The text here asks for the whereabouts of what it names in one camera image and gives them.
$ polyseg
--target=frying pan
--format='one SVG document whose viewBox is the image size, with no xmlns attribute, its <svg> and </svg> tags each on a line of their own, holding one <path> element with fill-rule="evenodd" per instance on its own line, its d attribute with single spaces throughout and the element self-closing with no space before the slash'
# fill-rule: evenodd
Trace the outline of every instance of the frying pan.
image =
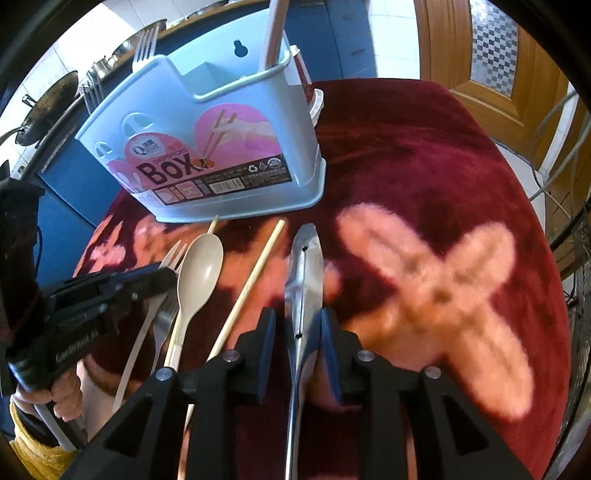
<svg viewBox="0 0 591 480">
<path fill-rule="evenodd" d="M 31 111 L 19 127 L 0 137 L 0 145 L 16 132 L 18 133 L 15 142 L 23 147 L 33 145 L 42 139 L 74 101 L 77 90 L 78 72 L 74 70 L 49 87 L 37 102 L 30 95 L 25 95 L 22 102 L 30 106 Z"/>
</svg>

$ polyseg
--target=table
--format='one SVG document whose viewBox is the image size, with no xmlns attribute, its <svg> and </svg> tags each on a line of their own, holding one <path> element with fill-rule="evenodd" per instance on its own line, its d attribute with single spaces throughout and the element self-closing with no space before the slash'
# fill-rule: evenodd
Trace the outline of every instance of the table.
<svg viewBox="0 0 591 480">
<path fill-rule="evenodd" d="M 466 109 L 431 82 L 319 82 L 317 136 L 326 191 L 287 227 L 228 340 L 254 327 L 262 306 L 283 310 L 291 240 L 316 224 L 326 262 L 325 305 L 365 348 L 401 367 L 441 366 L 540 479 L 554 451 L 569 381 L 569 326 L 560 277 L 517 178 Z M 180 370 L 207 353 L 278 216 L 221 222 L 225 262 L 192 321 Z M 124 270 L 162 259 L 207 225 L 165 225 L 126 193 L 113 202 L 77 272 Z M 121 324 L 85 359 L 88 379 L 114 394 L 143 318 Z M 149 373 L 140 352 L 131 389 Z M 239 412 L 240 479 L 281 477 L 288 372 L 274 352 L 263 408 Z M 354 478 L 357 414 L 327 411 L 322 383 L 304 412 L 300 476 Z"/>
</svg>

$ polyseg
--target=screw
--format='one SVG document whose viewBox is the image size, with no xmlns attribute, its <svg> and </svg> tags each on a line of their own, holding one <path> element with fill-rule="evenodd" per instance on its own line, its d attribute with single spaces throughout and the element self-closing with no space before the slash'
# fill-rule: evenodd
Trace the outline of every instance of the screw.
<svg viewBox="0 0 591 480">
<path fill-rule="evenodd" d="M 225 362 L 235 362 L 240 358 L 240 352 L 238 350 L 228 350 L 223 353 L 222 358 Z"/>
<path fill-rule="evenodd" d="M 362 362 L 371 362 L 375 358 L 375 353 L 369 350 L 360 350 L 357 352 L 357 358 Z"/>
<path fill-rule="evenodd" d="M 169 368 L 161 368 L 156 372 L 156 378 L 161 382 L 168 380 L 173 376 L 173 371 Z"/>
<path fill-rule="evenodd" d="M 441 369 L 437 367 L 427 367 L 425 369 L 425 375 L 433 380 L 437 380 L 441 376 Z"/>
</svg>

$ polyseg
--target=human hand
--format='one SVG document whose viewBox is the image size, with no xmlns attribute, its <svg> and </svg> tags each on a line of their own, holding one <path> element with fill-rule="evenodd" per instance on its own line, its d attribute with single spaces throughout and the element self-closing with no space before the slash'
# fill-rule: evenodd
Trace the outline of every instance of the human hand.
<svg viewBox="0 0 591 480">
<path fill-rule="evenodd" d="M 56 417 L 63 421 L 78 418 L 82 413 L 82 391 L 80 378 L 76 375 L 76 369 L 65 372 L 55 381 L 50 390 L 27 392 L 22 386 L 17 387 L 17 392 L 12 396 L 15 405 L 24 413 L 39 418 L 35 405 L 44 405 L 53 400 L 53 411 Z"/>
</svg>

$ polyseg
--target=mosaic tile window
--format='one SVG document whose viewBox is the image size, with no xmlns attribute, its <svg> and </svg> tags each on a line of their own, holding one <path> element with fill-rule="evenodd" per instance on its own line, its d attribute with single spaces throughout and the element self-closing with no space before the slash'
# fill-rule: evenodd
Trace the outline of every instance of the mosaic tile window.
<svg viewBox="0 0 591 480">
<path fill-rule="evenodd" d="M 517 68 L 517 24 L 488 0 L 470 0 L 475 82 L 511 96 Z"/>
</svg>

